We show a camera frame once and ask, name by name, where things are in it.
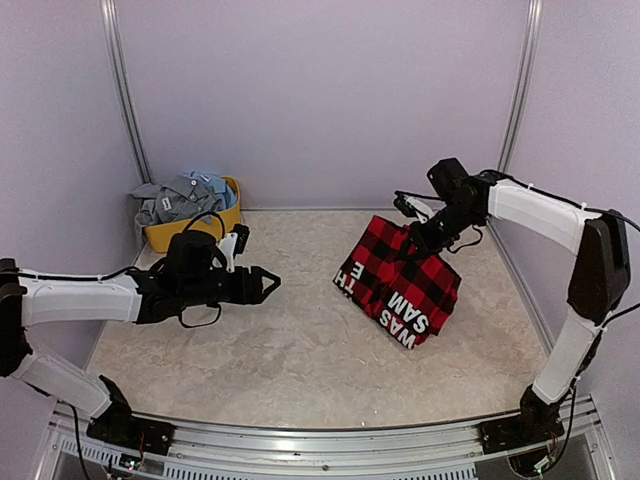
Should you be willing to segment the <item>red black plaid shirt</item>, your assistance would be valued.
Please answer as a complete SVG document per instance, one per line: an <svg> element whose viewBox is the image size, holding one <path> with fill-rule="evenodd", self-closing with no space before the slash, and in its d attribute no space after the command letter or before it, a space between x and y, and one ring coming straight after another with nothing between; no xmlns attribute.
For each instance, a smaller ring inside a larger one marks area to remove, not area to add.
<svg viewBox="0 0 640 480"><path fill-rule="evenodd" d="M404 348L437 335L458 300L460 275L424 255L409 227L373 216L333 278L336 287Z"/></svg>

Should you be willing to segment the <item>yellow plastic basket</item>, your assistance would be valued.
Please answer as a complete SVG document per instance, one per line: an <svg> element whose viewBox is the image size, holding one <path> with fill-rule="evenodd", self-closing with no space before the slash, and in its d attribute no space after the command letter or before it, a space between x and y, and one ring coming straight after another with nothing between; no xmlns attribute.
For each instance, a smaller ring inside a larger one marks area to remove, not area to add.
<svg viewBox="0 0 640 480"><path fill-rule="evenodd" d="M231 176L221 176L235 191L238 202L228 210L221 212L202 212L197 216L167 224L149 226L144 229L145 242L157 253L166 253L174 236L183 231L201 231L216 240L221 240L235 224L241 223L241 193L237 180Z"/></svg>

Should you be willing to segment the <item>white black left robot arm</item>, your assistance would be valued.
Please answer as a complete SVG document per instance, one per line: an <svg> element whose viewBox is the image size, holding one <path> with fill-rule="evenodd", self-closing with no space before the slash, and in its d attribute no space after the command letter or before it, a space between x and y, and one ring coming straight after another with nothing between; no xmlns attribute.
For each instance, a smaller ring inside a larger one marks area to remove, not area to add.
<svg viewBox="0 0 640 480"><path fill-rule="evenodd" d="M199 230L174 235L149 269L135 266L96 276L21 270L1 262L1 375L20 380L86 413L121 445L133 443L140 424L119 387L92 377L27 339L30 327L55 322L110 321L152 325L181 320L186 309L259 305L281 279L259 266L235 263L246 239L238 231L216 240Z"/></svg>

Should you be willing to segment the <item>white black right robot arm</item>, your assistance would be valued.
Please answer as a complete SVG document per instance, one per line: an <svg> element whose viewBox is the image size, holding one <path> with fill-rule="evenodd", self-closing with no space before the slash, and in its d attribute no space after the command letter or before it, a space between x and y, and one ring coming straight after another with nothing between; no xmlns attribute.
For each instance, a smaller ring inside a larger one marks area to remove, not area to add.
<svg viewBox="0 0 640 480"><path fill-rule="evenodd" d="M566 317L546 362L524 390L515 414L479 424L482 449L494 453L564 435L560 408L576 395L580 376L594 359L631 283L628 228L632 221L612 209L545 192L498 170L469 173L456 158L426 173L440 206L428 196L398 192L394 204L412 219L410 238L419 252L452 249L463 231L490 221L518 226L562 250Z"/></svg>

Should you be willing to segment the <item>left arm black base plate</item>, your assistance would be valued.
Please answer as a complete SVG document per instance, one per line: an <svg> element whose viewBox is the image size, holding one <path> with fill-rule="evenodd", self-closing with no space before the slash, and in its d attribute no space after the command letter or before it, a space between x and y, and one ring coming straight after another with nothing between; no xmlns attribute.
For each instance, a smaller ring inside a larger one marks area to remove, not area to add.
<svg viewBox="0 0 640 480"><path fill-rule="evenodd" d="M174 425L167 422L132 417L120 426L107 426L97 420L91 421L87 436L144 454L167 456L175 429Z"/></svg>

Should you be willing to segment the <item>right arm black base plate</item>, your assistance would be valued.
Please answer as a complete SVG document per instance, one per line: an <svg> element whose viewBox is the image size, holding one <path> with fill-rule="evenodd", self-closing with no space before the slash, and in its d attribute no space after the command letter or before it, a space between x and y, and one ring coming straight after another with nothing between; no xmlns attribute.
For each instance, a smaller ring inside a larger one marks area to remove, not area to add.
<svg viewBox="0 0 640 480"><path fill-rule="evenodd" d="M481 422L478 433L483 453L488 455L550 441L561 437L565 430L559 420L542 426L526 426L520 416L511 416Z"/></svg>

